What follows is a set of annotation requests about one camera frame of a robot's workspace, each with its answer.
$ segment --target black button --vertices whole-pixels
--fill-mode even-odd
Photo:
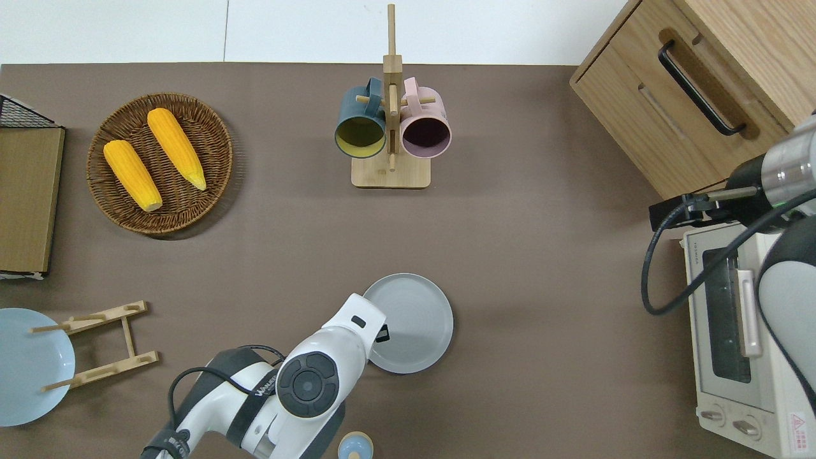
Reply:
[[[323,378],[335,375],[335,362],[324,354],[314,353],[306,357],[306,366],[317,370]]]
[[[366,327],[366,321],[363,320],[363,319],[360,319],[356,315],[352,317],[352,322],[356,323],[357,326],[360,327],[360,328],[365,328]]]
[[[326,384],[323,388],[323,394],[321,394],[320,398],[312,405],[317,411],[317,415],[326,412],[327,409],[331,406],[332,403],[335,402],[337,398],[337,385],[334,384]]]
[[[294,414],[295,416],[308,416],[308,405],[299,402],[292,394],[286,393],[281,395],[281,405],[283,405],[288,412]]]
[[[277,380],[277,385],[279,387],[289,387],[292,384],[292,380],[295,379],[295,374],[298,370],[300,370],[299,360],[292,360],[287,363],[286,368],[283,370],[283,375]]]
[[[323,380],[317,373],[306,370],[295,377],[295,397],[305,402],[311,402],[320,395],[323,389]]]

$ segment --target warning label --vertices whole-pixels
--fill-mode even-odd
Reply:
[[[793,452],[808,452],[808,428],[805,424],[803,412],[788,413],[791,425],[791,450]]]

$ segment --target wooden base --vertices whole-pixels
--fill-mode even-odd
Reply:
[[[117,320],[122,321],[122,328],[125,331],[125,345],[127,346],[127,353],[130,355],[127,359],[118,360],[117,362],[108,363],[100,367],[92,368],[85,372],[77,373],[71,379],[65,381],[55,382],[41,388],[42,392],[56,389],[63,385],[70,385],[70,389],[78,387],[89,382],[97,381],[133,368],[138,368],[148,363],[158,362],[158,352],[151,350],[144,354],[136,355],[133,347],[133,336],[131,335],[131,326],[127,322],[127,318],[133,314],[143,313],[148,310],[147,304],[144,301],[137,301],[129,305],[118,306],[109,310],[104,310],[96,314],[88,314],[83,316],[72,317],[63,323],[51,325],[48,327],[32,328],[31,333],[51,332],[54,330],[63,330],[69,335],[79,333],[89,328],[99,327],[106,323],[111,323]]]
[[[405,151],[396,156],[389,170],[386,150],[372,158],[352,158],[352,184],[357,188],[427,188],[431,185],[431,160]]]

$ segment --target gray plate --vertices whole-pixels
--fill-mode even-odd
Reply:
[[[421,372],[448,349],[454,315],[435,283],[417,274],[391,274],[371,285],[363,296],[385,313],[391,336],[374,343],[374,365],[393,373]]]

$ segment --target toaster oven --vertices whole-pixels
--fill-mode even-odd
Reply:
[[[685,233],[687,281],[744,229]],[[816,458],[814,413],[757,305],[756,275],[777,237],[748,239],[689,298],[697,416],[704,429],[769,456]]]

